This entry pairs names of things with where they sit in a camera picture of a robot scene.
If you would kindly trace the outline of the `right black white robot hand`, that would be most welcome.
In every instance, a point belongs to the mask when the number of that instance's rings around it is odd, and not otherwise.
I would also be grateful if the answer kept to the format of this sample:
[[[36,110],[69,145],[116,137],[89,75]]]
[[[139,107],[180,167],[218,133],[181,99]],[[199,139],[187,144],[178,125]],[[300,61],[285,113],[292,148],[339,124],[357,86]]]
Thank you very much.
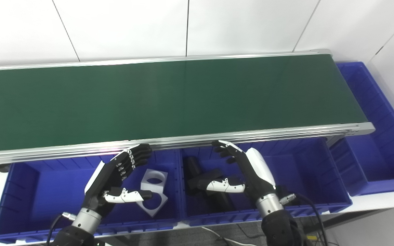
[[[246,192],[257,204],[264,202],[264,199],[269,199],[276,210],[283,209],[276,196],[275,179],[258,150],[249,148],[247,151],[243,151],[235,144],[225,140],[215,140],[212,145],[215,146],[215,151],[222,158],[228,157],[227,163],[237,163],[245,183],[231,181],[229,178],[224,180],[203,179],[197,183],[199,189],[227,193]]]

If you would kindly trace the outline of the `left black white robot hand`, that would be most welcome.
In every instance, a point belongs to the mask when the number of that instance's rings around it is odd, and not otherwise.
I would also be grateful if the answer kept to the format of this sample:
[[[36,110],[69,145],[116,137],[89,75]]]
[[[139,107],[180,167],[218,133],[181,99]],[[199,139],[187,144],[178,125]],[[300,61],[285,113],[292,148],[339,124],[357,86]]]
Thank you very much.
[[[150,190],[122,187],[136,167],[148,163],[152,154],[149,144],[138,144],[122,150],[107,163],[101,161],[85,188],[83,212],[94,212],[106,217],[117,203],[142,202],[152,198]]]

